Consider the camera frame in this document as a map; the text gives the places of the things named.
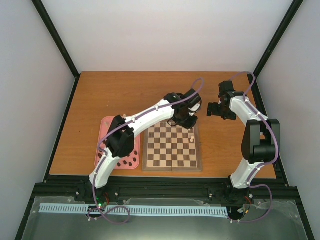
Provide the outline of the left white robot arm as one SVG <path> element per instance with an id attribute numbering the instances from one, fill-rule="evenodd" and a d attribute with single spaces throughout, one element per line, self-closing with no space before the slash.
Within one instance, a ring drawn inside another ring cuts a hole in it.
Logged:
<path id="1" fill-rule="evenodd" d="M 113 118 L 107 134 L 99 140 L 97 151 L 100 161 L 89 175 L 91 185 L 86 195 L 92 201 L 99 201 L 104 195 L 104 186 L 120 159 L 132 153 L 135 138 L 143 131 L 162 121 L 192 129 L 198 120 L 202 99 L 199 92 L 190 89 L 185 94 L 169 93 L 154 106 L 126 118 L 117 115 Z"/>

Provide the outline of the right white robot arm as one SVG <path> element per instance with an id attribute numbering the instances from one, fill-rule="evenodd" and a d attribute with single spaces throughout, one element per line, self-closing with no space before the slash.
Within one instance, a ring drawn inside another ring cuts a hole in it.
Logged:
<path id="1" fill-rule="evenodd" d="M 242 160 L 224 187 L 225 200 L 235 204 L 245 199 L 247 188 L 257 173 L 279 158 L 280 122 L 259 112 L 247 94 L 236 91 L 230 80 L 219 84 L 218 98 L 219 102 L 208 104 L 207 116 L 232 121 L 240 119 L 245 126 L 241 143 Z"/>

